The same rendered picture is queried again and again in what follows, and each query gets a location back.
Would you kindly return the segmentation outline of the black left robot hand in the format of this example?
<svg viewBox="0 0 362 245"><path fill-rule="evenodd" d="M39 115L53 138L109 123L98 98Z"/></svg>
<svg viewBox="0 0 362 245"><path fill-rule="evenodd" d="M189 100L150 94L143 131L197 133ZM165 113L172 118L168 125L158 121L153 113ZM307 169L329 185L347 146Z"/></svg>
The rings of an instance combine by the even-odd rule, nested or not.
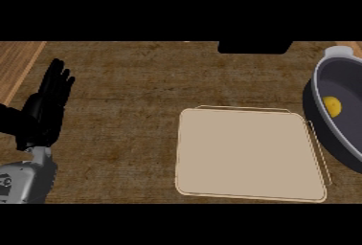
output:
<svg viewBox="0 0 362 245"><path fill-rule="evenodd" d="M16 149L50 147L62 128L64 105L75 78L69 76L64 62L54 59L48 65L38 92L33 93L20 110L0 103L0 133L16 137Z"/></svg>

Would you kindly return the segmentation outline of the beige square tray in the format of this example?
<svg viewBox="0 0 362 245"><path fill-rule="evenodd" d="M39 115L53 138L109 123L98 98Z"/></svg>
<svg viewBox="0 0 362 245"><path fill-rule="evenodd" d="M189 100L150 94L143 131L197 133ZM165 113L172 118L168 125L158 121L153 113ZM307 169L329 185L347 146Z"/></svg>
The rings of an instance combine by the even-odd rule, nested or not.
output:
<svg viewBox="0 0 362 245"><path fill-rule="evenodd" d="M226 106L180 112L180 194L320 203L329 184L313 123L298 114Z"/></svg>

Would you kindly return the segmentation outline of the yellow lemon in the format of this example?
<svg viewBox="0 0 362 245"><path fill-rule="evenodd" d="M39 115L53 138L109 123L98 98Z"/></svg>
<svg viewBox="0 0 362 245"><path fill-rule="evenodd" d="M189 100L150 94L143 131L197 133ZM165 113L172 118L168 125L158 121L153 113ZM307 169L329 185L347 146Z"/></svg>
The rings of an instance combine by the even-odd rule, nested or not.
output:
<svg viewBox="0 0 362 245"><path fill-rule="evenodd" d="M327 114L332 118L335 118L342 111L342 105L339 100L335 97L323 97L322 98L323 105L327 111Z"/></svg>

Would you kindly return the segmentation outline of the dark grey pot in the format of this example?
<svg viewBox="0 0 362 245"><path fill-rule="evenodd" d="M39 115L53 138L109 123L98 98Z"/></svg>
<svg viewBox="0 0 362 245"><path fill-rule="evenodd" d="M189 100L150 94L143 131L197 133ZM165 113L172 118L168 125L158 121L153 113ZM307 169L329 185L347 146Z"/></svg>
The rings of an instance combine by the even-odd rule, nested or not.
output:
<svg viewBox="0 0 362 245"><path fill-rule="evenodd" d="M362 58L350 47L325 49L304 87L302 108L329 154L362 174Z"/></svg>

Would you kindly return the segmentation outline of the brown placemat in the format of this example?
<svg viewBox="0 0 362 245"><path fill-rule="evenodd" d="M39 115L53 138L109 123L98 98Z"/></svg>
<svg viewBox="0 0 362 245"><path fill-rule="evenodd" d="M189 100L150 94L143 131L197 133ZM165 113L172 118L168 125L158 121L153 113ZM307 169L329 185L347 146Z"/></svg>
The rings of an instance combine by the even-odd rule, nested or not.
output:
<svg viewBox="0 0 362 245"><path fill-rule="evenodd" d="M325 42L295 42L280 56L223 55L212 42L50 42L16 90L20 108L48 63L76 81L51 147L47 201L199 203L174 186L178 115L199 105L302 111L301 93Z"/></svg>

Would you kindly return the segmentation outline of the black appliance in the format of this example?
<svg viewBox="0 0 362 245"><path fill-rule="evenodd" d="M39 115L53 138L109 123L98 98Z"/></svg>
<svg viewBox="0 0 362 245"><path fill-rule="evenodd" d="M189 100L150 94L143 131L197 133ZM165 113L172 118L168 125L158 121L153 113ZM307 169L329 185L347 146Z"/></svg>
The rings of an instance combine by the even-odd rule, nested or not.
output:
<svg viewBox="0 0 362 245"><path fill-rule="evenodd" d="M265 54L280 55L286 52L291 41L220 41L217 51L221 54Z"/></svg>

